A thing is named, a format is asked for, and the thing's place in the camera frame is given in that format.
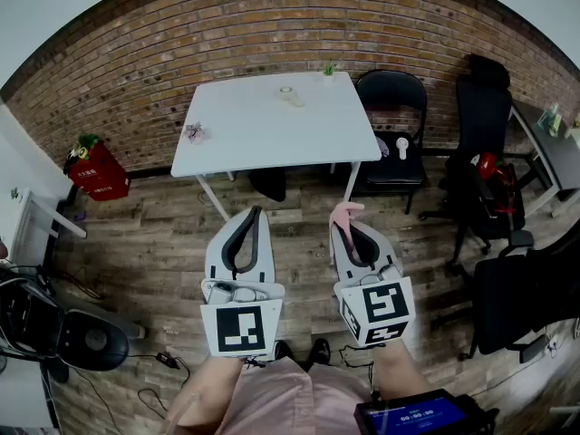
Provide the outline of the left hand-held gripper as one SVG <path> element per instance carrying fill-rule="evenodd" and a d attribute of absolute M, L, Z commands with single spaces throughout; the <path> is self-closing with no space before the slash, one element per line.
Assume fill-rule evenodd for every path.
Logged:
<path fill-rule="evenodd" d="M 238 266 L 236 256 L 248 234 L 251 259 Z M 272 357 L 285 288 L 274 283 L 269 223 L 261 207 L 245 209 L 226 222 L 208 244 L 205 268 L 207 278 L 225 279 L 201 283 L 205 303 L 200 311 L 210 354 Z"/>

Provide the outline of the pink cloth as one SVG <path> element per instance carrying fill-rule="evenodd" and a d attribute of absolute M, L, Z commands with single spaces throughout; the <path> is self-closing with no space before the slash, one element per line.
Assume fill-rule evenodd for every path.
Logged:
<path fill-rule="evenodd" d="M 364 211 L 364 204 L 352 201 L 341 202 L 336 205 L 329 217 L 329 250 L 330 264 L 334 263 L 334 245 L 332 240 L 332 227 L 334 225 L 341 228 L 346 235 L 347 245 L 354 258 L 359 261 L 360 256 L 356 251 L 351 232 L 351 221 Z"/>

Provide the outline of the person's left forearm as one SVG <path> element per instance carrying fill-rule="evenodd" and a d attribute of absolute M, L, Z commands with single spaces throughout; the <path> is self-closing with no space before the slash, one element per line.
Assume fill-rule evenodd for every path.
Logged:
<path fill-rule="evenodd" d="M 209 356 L 188 378 L 170 404 L 163 435 L 215 435 L 245 362 Z"/>

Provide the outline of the person's right forearm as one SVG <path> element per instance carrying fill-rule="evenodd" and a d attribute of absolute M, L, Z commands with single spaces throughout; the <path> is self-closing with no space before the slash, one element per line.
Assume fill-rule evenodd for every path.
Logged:
<path fill-rule="evenodd" d="M 376 386 L 385 401 L 432 390 L 402 339 L 373 348 L 372 358 Z"/>

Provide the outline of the white table leg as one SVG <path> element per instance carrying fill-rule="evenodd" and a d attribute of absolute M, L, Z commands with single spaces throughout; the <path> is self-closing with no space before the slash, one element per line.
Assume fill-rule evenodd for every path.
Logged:
<path fill-rule="evenodd" d="M 356 182 L 361 164 L 362 163 L 360 161 L 355 161 L 351 163 L 351 172 L 343 195 L 343 202 L 348 202 L 351 198 L 353 187 Z"/>
<path fill-rule="evenodd" d="M 225 220 L 225 221 L 229 221 L 230 220 L 230 216 L 229 214 L 225 211 L 225 209 L 223 208 L 221 202 L 219 201 L 218 197 L 216 196 L 216 194 L 214 193 L 213 189 L 209 186 L 209 184 L 207 183 L 205 177 L 203 175 L 197 175 L 196 179 L 199 183 L 199 185 L 203 188 L 203 190 L 205 191 L 206 195 L 209 197 L 209 200 L 211 201 L 211 203 L 213 204 L 214 208 L 218 211 L 218 213 L 221 215 L 221 217 Z"/>

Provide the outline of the black bag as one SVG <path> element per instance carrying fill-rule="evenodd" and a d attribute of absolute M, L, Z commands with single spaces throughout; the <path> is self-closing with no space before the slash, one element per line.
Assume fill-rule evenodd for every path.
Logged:
<path fill-rule="evenodd" d="M 276 202 L 286 198 L 286 175 L 284 168 L 253 169 L 248 174 L 255 191 Z"/>

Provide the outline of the black folding chair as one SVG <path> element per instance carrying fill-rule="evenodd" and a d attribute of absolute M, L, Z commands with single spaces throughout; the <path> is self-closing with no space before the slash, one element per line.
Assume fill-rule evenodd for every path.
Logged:
<path fill-rule="evenodd" d="M 402 130 L 379 130 L 375 137 L 382 138 L 390 149 L 387 158 L 364 162 L 354 184 L 355 196 L 405 195 L 408 197 L 404 210 L 408 214 L 414 193 L 426 180 L 421 152 L 428 97 L 422 82 L 406 72 L 372 70 L 362 75 L 356 82 L 362 105 L 367 112 L 395 111 L 408 107 L 419 114 L 419 128 L 410 134 Z M 407 159 L 400 160 L 395 141 L 400 137 L 409 140 Z"/>

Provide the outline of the pink potted plant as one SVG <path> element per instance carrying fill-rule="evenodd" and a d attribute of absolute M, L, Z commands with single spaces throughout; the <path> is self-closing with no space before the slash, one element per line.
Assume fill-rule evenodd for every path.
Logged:
<path fill-rule="evenodd" d="M 199 144 L 211 137 L 210 130 L 202 125 L 200 121 L 195 123 L 185 124 L 182 136 L 186 138 L 191 144 Z"/>

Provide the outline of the black swivel chair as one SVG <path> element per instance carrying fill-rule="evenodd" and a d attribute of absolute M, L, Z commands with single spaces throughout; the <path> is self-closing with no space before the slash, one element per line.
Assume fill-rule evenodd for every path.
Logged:
<path fill-rule="evenodd" d="M 473 275 L 461 273 L 469 287 L 474 334 L 468 353 L 502 349 L 527 363 L 542 353 L 548 337 L 519 340 L 550 324 L 580 319 L 580 220 L 556 242 L 542 249 L 477 263 Z"/>

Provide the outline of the person's pink clothing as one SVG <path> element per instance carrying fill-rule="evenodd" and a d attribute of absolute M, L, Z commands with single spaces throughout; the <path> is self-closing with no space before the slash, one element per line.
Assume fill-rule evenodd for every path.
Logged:
<path fill-rule="evenodd" d="M 215 435 L 361 435 L 357 404 L 371 398 L 367 382 L 340 368 L 289 358 L 243 366 Z"/>

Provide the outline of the red white toy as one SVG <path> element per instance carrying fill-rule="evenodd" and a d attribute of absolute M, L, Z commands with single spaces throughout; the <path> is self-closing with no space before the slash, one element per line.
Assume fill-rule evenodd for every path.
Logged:
<path fill-rule="evenodd" d="M 476 184 L 490 214 L 493 217 L 496 214 L 514 214 L 516 175 L 512 166 L 489 152 L 476 155 L 471 164 L 476 168 Z"/>

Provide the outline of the black tablet blue screen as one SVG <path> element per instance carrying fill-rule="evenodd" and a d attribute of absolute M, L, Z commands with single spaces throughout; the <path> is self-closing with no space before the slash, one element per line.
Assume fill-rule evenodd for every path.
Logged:
<path fill-rule="evenodd" d="M 443 389 L 389 401 L 375 392 L 354 410 L 362 435 L 494 435 L 496 416 L 468 395 Z"/>

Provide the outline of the red box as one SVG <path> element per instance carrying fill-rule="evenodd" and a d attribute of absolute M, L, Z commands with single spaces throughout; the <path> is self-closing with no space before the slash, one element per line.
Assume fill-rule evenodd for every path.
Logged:
<path fill-rule="evenodd" d="M 97 142 L 85 158 L 78 159 L 68 170 L 73 184 L 95 201 L 128 196 L 130 180 L 119 162 L 102 141 Z"/>

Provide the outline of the green yellow plant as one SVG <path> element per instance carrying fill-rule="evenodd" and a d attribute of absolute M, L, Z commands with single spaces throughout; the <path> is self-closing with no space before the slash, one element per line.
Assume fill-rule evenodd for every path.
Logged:
<path fill-rule="evenodd" d="M 77 142 L 67 155 L 67 160 L 87 160 L 90 151 L 100 141 L 98 135 L 92 133 L 85 133 L 79 136 Z"/>

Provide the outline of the green bottle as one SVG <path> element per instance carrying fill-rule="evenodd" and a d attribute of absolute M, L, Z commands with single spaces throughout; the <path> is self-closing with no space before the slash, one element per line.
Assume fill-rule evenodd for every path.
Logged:
<path fill-rule="evenodd" d="M 552 102 L 536 122 L 537 127 L 546 131 L 551 137 L 557 136 L 562 120 L 562 116 L 558 112 L 558 107 L 559 104 L 557 102 Z"/>

